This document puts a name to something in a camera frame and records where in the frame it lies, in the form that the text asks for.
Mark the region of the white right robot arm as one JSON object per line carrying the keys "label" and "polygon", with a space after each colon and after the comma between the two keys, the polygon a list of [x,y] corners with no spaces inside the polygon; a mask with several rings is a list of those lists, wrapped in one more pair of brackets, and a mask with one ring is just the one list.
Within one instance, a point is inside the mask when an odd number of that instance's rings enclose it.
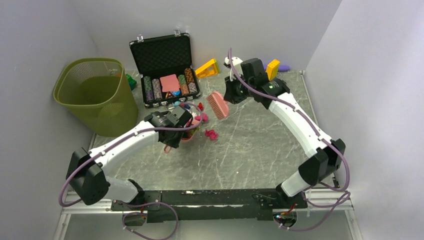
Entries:
{"label": "white right robot arm", "polygon": [[341,139],[332,139],[312,121],[283,80],[269,79],[260,59],[243,61],[238,57],[226,57],[224,65],[230,72],[225,78],[223,99],[238,104],[251,97],[262,104],[290,130],[308,158],[276,187],[276,203],[288,208],[295,202],[297,194],[320,184],[340,168],[346,146]]}

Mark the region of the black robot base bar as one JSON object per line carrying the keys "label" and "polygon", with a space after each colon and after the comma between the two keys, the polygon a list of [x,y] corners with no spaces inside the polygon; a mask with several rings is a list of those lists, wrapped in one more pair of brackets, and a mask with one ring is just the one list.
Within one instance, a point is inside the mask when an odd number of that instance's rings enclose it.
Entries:
{"label": "black robot base bar", "polygon": [[284,202],[273,188],[209,189],[209,190],[147,190],[145,192],[148,223],[190,220],[256,219],[271,221],[273,214],[290,207],[304,210],[308,204],[301,195]]}

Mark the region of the pink plastic dustpan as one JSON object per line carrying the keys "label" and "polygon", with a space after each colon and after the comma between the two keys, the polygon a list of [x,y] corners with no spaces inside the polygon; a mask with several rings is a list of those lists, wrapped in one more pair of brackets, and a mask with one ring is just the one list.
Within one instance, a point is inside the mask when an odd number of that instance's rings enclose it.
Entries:
{"label": "pink plastic dustpan", "polygon": [[[199,114],[195,113],[194,111],[191,111],[191,110],[189,110],[189,112],[192,114],[192,119],[190,120],[189,123],[186,124],[186,127],[192,127],[194,125],[198,125],[199,122],[200,122]],[[184,131],[183,134],[182,134],[180,143],[182,144],[182,143],[189,142],[199,130],[200,130],[200,126]],[[173,147],[166,145],[163,148],[163,151],[166,154],[169,154],[172,149],[173,149]]]}

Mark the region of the pink hand brush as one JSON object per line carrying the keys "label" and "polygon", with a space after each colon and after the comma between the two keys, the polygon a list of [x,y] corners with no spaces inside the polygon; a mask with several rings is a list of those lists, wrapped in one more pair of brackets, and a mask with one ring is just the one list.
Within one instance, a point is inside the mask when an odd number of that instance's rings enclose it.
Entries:
{"label": "pink hand brush", "polygon": [[213,110],[217,119],[222,120],[228,117],[230,109],[227,102],[224,100],[223,96],[217,92],[213,91],[206,98],[208,104]]}

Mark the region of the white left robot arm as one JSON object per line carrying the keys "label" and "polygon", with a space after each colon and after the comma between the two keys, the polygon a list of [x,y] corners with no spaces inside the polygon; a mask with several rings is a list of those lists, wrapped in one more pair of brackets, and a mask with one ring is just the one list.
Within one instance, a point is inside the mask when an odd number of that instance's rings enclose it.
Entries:
{"label": "white left robot arm", "polygon": [[193,118],[183,106],[171,111],[155,111],[133,129],[100,147],[90,151],[84,148],[75,150],[62,189],[71,186],[79,201],[87,206],[108,199],[123,202],[131,210],[139,209],[146,203],[143,188],[133,179],[110,177],[110,172],[137,150],[158,142],[178,148],[184,133],[191,129]]}

